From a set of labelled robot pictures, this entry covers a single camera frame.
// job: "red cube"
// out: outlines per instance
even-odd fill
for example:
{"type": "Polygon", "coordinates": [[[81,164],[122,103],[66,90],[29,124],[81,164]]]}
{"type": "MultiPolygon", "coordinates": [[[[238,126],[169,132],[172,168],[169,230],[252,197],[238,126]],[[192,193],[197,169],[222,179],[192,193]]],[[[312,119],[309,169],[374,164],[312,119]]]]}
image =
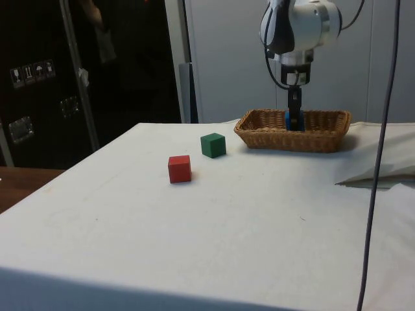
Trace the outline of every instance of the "red cube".
{"type": "Polygon", "coordinates": [[[171,157],[169,159],[170,183],[186,183],[192,180],[190,156],[171,157]]]}

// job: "brown floor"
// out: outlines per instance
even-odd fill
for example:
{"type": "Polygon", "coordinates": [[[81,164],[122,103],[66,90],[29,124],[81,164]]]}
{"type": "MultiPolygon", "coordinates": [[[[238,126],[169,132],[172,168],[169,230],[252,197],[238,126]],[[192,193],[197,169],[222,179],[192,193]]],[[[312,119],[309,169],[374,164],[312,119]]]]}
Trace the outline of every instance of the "brown floor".
{"type": "Polygon", "coordinates": [[[63,172],[63,170],[0,167],[0,214],[63,172]]]}

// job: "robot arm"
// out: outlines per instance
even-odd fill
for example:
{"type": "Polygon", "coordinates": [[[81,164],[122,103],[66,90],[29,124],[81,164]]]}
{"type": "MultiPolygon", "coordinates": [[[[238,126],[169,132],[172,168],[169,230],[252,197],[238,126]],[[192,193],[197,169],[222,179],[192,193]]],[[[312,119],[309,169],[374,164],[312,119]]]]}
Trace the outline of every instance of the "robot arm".
{"type": "Polygon", "coordinates": [[[306,51],[335,41],[342,16],[327,0],[271,0],[261,23],[261,39],[270,19],[267,45],[275,54],[306,51]]]}
{"type": "Polygon", "coordinates": [[[265,57],[281,63],[281,82],[288,90],[288,130],[303,130],[302,91],[308,84],[314,48],[338,38],[342,15],[328,0],[270,0],[261,22],[261,39],[265,57]]]}

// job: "green cube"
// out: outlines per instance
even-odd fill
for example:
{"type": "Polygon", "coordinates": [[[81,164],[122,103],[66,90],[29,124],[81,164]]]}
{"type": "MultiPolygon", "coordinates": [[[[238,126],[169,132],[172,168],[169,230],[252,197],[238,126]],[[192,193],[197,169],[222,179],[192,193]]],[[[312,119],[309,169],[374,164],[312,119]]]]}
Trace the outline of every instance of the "green cube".
{"type": "Polygon", "coordinates": [[[215,159],[226,154],[225,136],[213,133],[201,137],[200,141],[202,142],[202,153],[205,156],[215,159]]]}

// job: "wooden block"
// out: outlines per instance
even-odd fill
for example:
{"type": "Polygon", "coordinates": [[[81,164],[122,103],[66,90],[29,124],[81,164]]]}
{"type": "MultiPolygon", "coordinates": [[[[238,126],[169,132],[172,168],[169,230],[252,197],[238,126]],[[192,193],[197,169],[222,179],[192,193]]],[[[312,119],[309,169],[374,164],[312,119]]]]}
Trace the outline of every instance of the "wooden block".
{"type": "Polygon", "coordinates": [[[170,183],[186,183],[192,180],[190,156],[170,157],[169,159],[170,183]]]}
{"type": "Polygon", "coordinates": [[[213,133],[200,138],[202,143],[202,153],[212,159],[226,154],[225,136],[213,133]]]}

